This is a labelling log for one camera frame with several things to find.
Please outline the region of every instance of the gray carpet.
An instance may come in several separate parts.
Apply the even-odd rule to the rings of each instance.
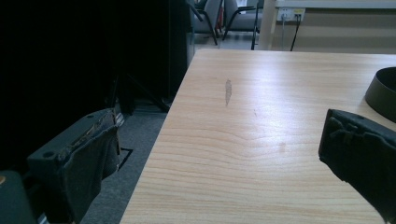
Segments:
[[[126,158],[121,168],[102,181],[102,189],[92,202],[82,224],[118,224],[131,198],[136,182],[143,170],[149,153],[163,126],[166,113],[152,109],[136,109],[119,128],[120,146],[123,150],[120,161]]]

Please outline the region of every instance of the table top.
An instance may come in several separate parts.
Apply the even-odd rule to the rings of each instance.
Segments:
[[[318,146],[329,108],[396,131],[364,100],[375,72],[395,64],[396,55],[198,50],[121,223],[383,223]]]

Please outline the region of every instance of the black backdrop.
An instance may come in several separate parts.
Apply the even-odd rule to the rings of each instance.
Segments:
[[[0,170],[81,117],[105,108],[119,77],[122,112],[176,94],[187,70],[184,0],[2,1]]]

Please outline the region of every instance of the beige wall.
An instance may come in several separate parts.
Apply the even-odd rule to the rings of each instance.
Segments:
[[[290,50],[296,23],[287,22],[282,37],[276,14],[264,15],[257,49]],[[293,51],[396,54],[396,9],[307,8]]]

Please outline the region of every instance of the wall socket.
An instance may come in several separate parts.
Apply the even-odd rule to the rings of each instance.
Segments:
[[[277,10],[277,21],[282,21],[282,15],[285,21],[297,21],[296,15],[301,15],[301,21],[304,19],[305,8],[303,7],[280,7]]]

